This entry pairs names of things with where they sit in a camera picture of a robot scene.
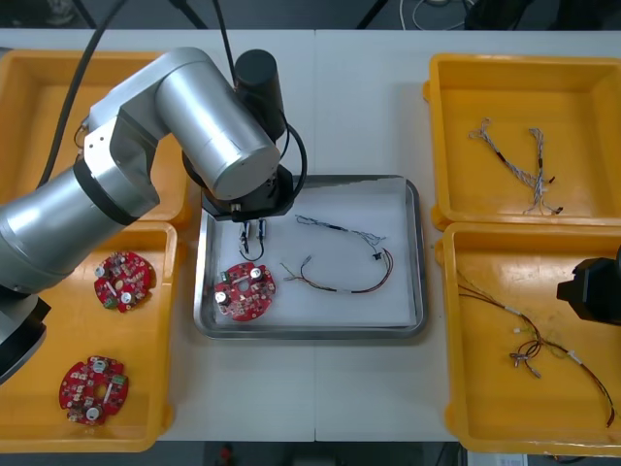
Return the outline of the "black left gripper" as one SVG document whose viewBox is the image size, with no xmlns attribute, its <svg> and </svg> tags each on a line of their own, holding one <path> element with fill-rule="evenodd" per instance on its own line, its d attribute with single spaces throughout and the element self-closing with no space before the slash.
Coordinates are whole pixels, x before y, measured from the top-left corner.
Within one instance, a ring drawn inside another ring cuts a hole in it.
<svg viewBox="0 0 621 466">
<path fill-rule="evenodd" d="M 284 167 L 278 167 L 274 175 L 258 188 L 241 198 L 224 201 L 216 199 L 212 193 L 202 189 L 202 208 L 215 220 L 232 220 L 243 223 L 243 239 L 248 240 L 251 222 L 258 219 L 257 238 L 266 237 L 265 217 L 282 216 L 293 204 L 294 177 Z"/>
</svg>

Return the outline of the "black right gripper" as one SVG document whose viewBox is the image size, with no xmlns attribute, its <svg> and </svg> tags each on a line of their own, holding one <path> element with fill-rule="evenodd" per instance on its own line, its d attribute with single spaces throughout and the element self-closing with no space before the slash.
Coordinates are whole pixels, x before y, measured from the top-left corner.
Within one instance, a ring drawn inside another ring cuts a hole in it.
<svg viewBox="0 0 621 466">
<path fill-rule="evenodd" d="M 610 258 L 592 258 L 573 269 L 573 280 L 558 283 L 556 297 L 572 303 L 583 320 L 620 322 L 620 269 Z"/>
</svg>

